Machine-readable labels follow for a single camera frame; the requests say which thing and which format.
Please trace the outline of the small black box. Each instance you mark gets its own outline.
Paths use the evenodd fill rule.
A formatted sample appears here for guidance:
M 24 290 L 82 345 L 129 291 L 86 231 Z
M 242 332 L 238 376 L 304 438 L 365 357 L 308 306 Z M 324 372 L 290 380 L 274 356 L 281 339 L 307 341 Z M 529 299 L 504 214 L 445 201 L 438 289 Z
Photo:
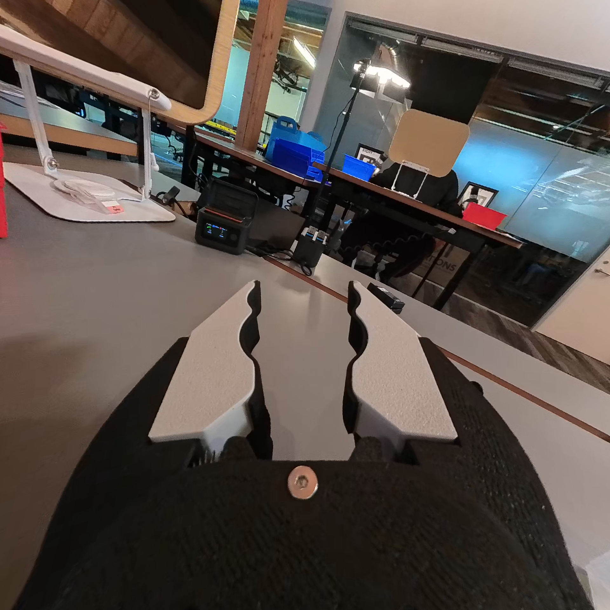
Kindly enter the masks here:
M 405 303 L 386 288 L 371 282 L 367 289 L 395 314 L 400 315 L 403 311 Z

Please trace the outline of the blue stacking bin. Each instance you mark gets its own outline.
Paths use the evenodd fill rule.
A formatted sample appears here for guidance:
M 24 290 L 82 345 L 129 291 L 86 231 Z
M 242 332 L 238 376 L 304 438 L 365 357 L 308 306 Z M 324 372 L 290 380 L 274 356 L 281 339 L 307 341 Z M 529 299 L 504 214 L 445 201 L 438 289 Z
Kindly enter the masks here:
M 315 165 L 324 163 L 324 152 L 284 139 L 276 139 L 270 163 L 302 179 L 321 182 L 323 172 Z

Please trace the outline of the red plastic bin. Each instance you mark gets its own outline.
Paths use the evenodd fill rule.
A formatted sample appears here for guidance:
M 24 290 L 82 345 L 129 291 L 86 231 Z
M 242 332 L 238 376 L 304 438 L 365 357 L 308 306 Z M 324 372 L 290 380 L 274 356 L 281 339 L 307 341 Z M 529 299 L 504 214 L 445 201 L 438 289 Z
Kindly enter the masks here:
M 5 176 L 4 176 L 4 143 L 3 143 L 3 132 L 6 127 L 1 123 L 1 141 L 0 141 L 0 238 L 5 239 L 8 237 L 8 221 L 7 211 L 5 204 Z

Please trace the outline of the grey side desk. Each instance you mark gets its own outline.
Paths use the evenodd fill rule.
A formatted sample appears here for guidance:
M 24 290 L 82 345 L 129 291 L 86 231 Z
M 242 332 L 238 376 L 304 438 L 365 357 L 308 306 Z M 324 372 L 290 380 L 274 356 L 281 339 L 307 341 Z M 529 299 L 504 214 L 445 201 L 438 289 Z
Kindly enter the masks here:
M 50 143 L 125 156 L 137 155 L 137 144 L 120 134 L 38 98 L 40 116 Z M 1 81 L 1 123 L 4 133 L 34 139 L 24 95 L 17 86 Z

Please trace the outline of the small red bin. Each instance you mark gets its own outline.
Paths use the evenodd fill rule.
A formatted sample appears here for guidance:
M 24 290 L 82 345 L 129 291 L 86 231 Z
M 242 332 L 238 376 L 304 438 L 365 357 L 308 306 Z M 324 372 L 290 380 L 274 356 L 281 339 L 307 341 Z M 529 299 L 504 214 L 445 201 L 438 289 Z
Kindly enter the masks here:
M 462 218 L 469 223 L 490 231 L 498 231 L 507 219 L 507 215 L 477 202 L 469 202 L 463 211 Z

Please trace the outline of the black battery charger case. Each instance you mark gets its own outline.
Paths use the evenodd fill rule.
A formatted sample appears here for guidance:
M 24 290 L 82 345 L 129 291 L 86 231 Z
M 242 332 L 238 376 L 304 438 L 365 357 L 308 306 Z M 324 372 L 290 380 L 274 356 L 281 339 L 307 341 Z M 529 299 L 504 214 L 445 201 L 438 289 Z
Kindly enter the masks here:
M 314 269 L 328 242 L 328 233 L 315 226 L 305 227 L 296 240 L 293 261 L 303 267 Z

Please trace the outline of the white tablet stand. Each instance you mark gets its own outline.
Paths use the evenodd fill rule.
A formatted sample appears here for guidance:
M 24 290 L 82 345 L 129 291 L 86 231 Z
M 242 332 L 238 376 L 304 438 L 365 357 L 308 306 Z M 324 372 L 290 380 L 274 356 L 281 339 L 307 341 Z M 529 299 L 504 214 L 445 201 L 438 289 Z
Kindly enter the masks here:
M 152 174 L 157 171 L 151 147 L 151 111 L 169 111 L 170 99 L 157 88 L 119 72 L 110 72 L 46 44 L 1 26 L 1 50 L 13 59 L 28 117 L 33 128 L 41 167 L 8 163 L 7 181 L 51 217 L 75 223 L 170 223 L 174 214 L 151 199 Z M 144 180 L 129 189 L 102 174 L 69 172 L 59 168 L 46 136 L 31 67 L 59 72 L 73 83 L 84 84 L 114 98 L 126 98 L 143 116 Z

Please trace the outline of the wooden post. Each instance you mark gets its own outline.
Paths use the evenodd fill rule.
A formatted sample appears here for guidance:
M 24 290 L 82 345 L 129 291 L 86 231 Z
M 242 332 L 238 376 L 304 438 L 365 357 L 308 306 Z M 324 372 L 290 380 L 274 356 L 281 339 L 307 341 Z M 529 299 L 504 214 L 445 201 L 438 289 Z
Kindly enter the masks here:
M 255 151 L 265 114 L 287 1 L 259 1 L 235 144 Z

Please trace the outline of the dark grey case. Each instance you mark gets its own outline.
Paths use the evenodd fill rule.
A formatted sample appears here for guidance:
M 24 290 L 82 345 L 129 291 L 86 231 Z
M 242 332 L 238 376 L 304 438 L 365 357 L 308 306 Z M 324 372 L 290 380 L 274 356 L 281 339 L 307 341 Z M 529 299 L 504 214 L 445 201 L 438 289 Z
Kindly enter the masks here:
M 304 227 L 304 219 L 265 200 L 256 202 L 247 246 L 292 249 Z

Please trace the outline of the black charger with display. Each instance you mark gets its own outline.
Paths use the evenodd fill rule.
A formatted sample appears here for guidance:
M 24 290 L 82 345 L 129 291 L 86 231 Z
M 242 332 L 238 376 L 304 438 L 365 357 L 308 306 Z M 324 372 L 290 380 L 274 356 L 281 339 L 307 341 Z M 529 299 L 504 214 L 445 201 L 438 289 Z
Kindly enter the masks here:
M 258 200 L 252 190 L 211 179 L 197 202 L 195 242 L 241 255 L 246 250 Z

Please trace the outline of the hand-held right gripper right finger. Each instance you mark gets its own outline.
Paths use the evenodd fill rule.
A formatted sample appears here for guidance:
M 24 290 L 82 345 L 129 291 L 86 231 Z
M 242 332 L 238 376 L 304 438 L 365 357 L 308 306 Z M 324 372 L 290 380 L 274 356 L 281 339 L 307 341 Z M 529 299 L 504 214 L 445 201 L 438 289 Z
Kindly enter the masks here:
M 347 433 L 377 438 L 383 453 L 402 453 L 411 440 L 456 441 L 418 333 L 359 281 L 348 284 L 347 306 L 355 352 L 343 394 Z

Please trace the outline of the blue handled tote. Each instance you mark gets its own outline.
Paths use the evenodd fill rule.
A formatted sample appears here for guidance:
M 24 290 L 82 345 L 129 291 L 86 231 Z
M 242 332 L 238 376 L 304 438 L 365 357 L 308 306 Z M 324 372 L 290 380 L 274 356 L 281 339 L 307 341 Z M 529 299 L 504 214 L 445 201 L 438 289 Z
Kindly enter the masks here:
M 270 138 L 265 149 L 264 157 L 269 162 L 272 161 L 273 149 L 276 140 L 278 139 L 306 146 L 323 153 L 327 150 L 326 145 L 319 134 L 315 132 L 302 132 L 294 119 L 280 116 L 271 129 Z

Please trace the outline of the studio light on stand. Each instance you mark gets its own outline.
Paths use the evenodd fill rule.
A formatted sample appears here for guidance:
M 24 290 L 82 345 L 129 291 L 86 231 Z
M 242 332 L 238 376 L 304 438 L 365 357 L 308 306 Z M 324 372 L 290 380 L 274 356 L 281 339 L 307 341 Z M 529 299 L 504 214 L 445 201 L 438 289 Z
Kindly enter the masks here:
M 360 93 L 372 93 L 375 96 L 378 93 L 382 93 L 385 86 L 390 84 L 392 88 L 398 90 L 398 94 L 402 95 L 402 98 L 398 99 L 398 101 L 402 103 L 406 97 L 404 92 L 410 87 L 410 82 L 408 80 L 399 76 L 395 71 L 388 67 L 373 64 L 371 58 L 355 63 L 353 71 L 355 73 L 355 77 L 353 79 L 353 83 L 355 83 L 353 88 L 354 92 L 346 105 L 345 116 L 343 118 L 339 133 L 334 140 L 334 145 L 331 148 L 329 159 L 324 166 L 323 176 L 315 193 L 315 197 L 311 202 L 309 213 L 306 217 L 308 225 L 310 225 L 310 222 L 312 221 L 317 205 L 322 200 L 324 187 L 329 178 L 332 164 L 347 128 L 357 96 Z

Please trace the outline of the desk with blue bins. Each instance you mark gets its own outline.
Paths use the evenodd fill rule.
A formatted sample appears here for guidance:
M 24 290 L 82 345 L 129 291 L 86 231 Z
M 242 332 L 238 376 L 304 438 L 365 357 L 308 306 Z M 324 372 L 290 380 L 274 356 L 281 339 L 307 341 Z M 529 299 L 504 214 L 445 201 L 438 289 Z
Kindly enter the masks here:
M 242 149 L 231 141 L 215 137 L 214 134 L 196 129 L 194 136 L 198 146 L 198 157 L 210 160 L 215 165 L 240 172 L 245 176 L 267 175 L 282 178 L 305 189 L 316 188 L 320 185 L 318 181 L 278 168 L 267 162 L 260 154 Z

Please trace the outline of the long brown-edged desk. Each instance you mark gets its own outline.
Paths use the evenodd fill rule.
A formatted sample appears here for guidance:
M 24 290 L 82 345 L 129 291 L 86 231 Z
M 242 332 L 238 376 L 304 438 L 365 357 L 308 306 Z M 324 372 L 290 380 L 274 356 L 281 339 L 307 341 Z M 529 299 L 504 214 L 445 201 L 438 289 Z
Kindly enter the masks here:
M 468 252 L 466 260 L 434 302 L 434 309 L 443 309 L 485 247 L 506 246 L 520 249 L 523 246 L 522 241 L 508 234 L 470 223 L 404 194 L 371 184 L 337 169 L 326 168 L 319 163 L 314 166 L 328 172 L 322 194 L 329 200 L 335 197 L 342 202 L 353 204 L 358 209 L 374 211 Z

